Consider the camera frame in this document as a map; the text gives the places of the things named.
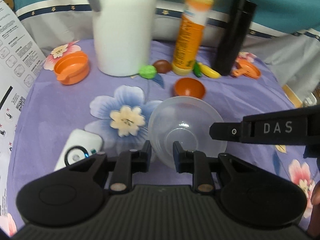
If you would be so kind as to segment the person's right hand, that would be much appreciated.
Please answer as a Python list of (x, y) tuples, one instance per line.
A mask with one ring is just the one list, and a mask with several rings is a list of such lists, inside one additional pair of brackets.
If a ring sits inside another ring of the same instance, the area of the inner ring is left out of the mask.
[(313, 189), (312, 197), (311, 197), (311, 204), (313, 205), (310, 223), (307, 229), (307, 233), (316, 238), (319, 236), (320, 233), (320, 183), (318, 182)]

